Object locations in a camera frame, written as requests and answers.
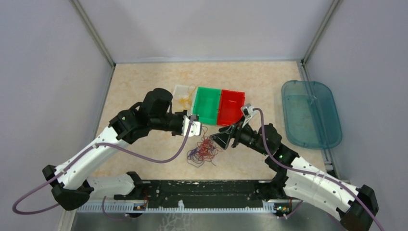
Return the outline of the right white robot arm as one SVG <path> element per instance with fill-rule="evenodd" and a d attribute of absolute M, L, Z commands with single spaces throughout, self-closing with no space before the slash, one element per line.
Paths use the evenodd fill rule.
<path fill-rule="evenodd" d="M 348 231 L 370 229 L 379 210 L 374 190 L 367 185 L 350 185 L 320 171 L 282 144 L 272 124 L 255 131 L 239 122 L 220 128 L 210 139 L 224 150 L 243 144 L 260 154 L 273 155 L 267 156 L 265 163 L 276 175 L 262 192 L 263 197 L 271 192 L 276 198 L 297 198 L 325 211 Z"/>

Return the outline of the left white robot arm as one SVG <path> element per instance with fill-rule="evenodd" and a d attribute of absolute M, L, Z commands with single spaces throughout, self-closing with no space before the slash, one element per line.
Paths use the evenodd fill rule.
<path fill-rule="evenodd" d="M 170 132 L 185 139 L 200 136 L 202 124 L 187 110 L 172 112 L 172 94 L 163 88 L 148 92 L 142 102 L 120 111 L 81 152 L 66 162 L 43 168 L 51 193 L 63 209 L 75 210 L 93 198 L 138 200 L 147 195 L 140 176 L 130 171 L 115 177 L 93 177 L 93 172 L 119 151 L 148 136 L 152 130 Z"/>

